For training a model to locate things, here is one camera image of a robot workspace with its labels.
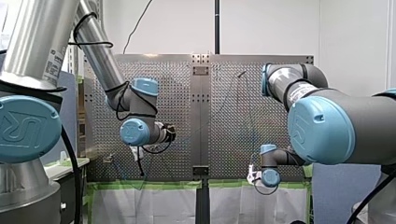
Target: ur logo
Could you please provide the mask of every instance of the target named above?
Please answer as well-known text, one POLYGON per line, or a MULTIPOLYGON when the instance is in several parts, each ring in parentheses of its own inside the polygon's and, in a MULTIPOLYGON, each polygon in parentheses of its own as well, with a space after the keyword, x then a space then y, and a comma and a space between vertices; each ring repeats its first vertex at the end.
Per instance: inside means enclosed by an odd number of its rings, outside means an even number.
POLYGON ((39 147, 46 122, 45 117, 8 111, 0 124, 0 146, 39 147))
POLYGON ((294 115, 294 124, 292 129, 292 138, 303 144, 305 142, 305 130, 308 128, 308 123, 300 115, 294 115))

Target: screw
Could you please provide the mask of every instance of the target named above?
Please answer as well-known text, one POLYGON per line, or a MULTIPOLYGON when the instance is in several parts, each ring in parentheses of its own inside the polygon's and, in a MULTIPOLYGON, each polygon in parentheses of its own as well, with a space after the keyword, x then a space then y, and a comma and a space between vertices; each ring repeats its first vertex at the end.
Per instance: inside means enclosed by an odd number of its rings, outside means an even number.
POLYGON ((61 203, 61 212, 66 210, 66 203, 61 203))

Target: pegboard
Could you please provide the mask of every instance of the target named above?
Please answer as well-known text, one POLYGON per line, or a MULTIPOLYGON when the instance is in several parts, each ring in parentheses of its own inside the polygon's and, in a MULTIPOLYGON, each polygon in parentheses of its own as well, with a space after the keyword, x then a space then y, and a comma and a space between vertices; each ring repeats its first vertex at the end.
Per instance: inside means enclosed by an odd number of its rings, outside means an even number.
MULTIPOLYGON (((310 63, 312 58, 210 55, 209 60, 207 55, 207 60, 198 63, 192 56, 117 57, 126 80, 152 77, 159 82, 157 120, 177 127, 177 140, 165 153, 145 154, 142 163, 148 180, 191 180, 192 166, 197 163, 209 165, 210 178, 246 178, 250 157, 253 152, 257 155, 261 144, 286 147, 289 143, 283 106, 261 95, 262 66, 310 63), (207 66, 207 73, 197 76, 195 71, 201 65, 207 66)), ((106 106, 103 89, 88 64, 86 67, 87 155, 92 159, 88 178, 141 179, 131 149, 120 140, 122 122, 106 106), (113 161, 106 162, 110 155, 113 161)), ((301 170, 291 168, 294 170, 281 169, 282 175, 290 176, 287 180, 301 179, 295 178, 302 176, 301 170)))
MULTIPOLYGON (((262 96, 262 67, 265 63, 312 62, 311 56, 212 57, 210 178, 245 178, 250 161, 260 167, 262 144, 288 147, 288 115, 281 103, 262 96)), ((282 166, 279 172, 284 181, 304 180, 302 168, 282 166)))

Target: small bracket on board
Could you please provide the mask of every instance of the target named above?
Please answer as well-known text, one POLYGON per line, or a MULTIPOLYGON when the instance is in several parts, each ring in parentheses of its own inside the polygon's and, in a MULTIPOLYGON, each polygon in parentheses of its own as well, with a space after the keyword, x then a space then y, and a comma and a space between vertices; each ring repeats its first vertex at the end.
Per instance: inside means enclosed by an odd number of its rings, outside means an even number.
POLYGON ((209 175, 209 166, 192 166, 192 175, 209 175))
POLYGON ((192 54, 192 75, 209 76, 209 54, 192 54))

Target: black pole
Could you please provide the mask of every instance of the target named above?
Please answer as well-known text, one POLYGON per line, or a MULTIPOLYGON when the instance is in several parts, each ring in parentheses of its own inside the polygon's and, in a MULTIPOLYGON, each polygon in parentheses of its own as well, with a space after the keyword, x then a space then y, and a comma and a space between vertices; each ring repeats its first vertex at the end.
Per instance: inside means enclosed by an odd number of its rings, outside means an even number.
POLYGON ((215 54, 220 54, 220 0, 215 0, 215 54))

